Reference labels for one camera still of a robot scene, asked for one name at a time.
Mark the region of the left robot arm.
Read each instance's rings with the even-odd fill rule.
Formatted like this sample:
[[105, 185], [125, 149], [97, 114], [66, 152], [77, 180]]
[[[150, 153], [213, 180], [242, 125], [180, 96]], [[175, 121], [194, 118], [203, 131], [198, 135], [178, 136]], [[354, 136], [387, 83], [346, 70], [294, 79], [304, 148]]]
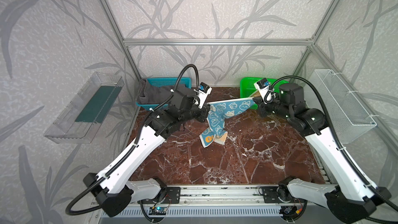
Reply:
[[121, 213], [130, 203], [161, 198], [166, 184], [159, 179], [131, 181], [130, 177], [143, 161], [189, 120], [204, 122], [210, 111], [206, 102], [212, 88], [201, 83], [197, 89], [171, 95], [146, 115], [136, 138], [106, 168], [84, 178], [86, 189], [66, 207], [69, 216], [102, 209], [109, 217]]

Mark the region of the grey terry towel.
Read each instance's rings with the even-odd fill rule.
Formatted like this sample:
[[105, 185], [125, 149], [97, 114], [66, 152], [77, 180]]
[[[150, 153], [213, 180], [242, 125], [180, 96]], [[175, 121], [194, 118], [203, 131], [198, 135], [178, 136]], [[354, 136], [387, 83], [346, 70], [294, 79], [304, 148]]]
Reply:
[[173, 85], [156, 87], [149, 83], [147, 79], [139, 81], [137, 103], [141, 105], [160, 104], [165, 101], [174, 89]]

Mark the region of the blue patterned towel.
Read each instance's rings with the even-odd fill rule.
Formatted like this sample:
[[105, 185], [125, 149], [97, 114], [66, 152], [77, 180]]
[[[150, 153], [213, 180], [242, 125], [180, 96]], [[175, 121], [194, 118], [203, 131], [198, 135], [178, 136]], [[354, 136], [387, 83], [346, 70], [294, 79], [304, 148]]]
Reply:
[[207, 122], [209, 127], [200, 135], [204, 148], [212, 143], [225, 144], [228, 132], [225, 130], [226, 119], [236, 117], [250, 109], [255, 103], [252, 97], [210, 102]]

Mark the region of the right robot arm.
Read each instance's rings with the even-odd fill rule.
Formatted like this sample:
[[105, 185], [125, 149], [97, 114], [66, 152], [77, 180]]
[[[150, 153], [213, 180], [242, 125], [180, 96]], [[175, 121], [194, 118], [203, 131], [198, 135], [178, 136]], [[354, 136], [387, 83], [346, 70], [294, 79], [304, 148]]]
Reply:
[[264, 78], [254, 84], [260, 95], [254, 97], [258, 114], [266, 117], [274, 114], [285, 118], [318, 153], [329, 167], [336, 183], [321, 185], [289, 176], [278, 184], [277, 195], [283, 202], [303, 199], [327, 208], [345, 224], [366, 219], [379, 224], [386, 220], [371, 215], [381, 204], [394, 210], [398, 207], [390, 201], [391, 193], [385, 187], [378, 187], [358, 167], [346, 147], [338, 140], [326, 106], [317, 89], [309, 86], [317, 96], [322, 109], [308, 108], [304, 89], [295, 83], [279, 86], [275, 93], [273, 86]]

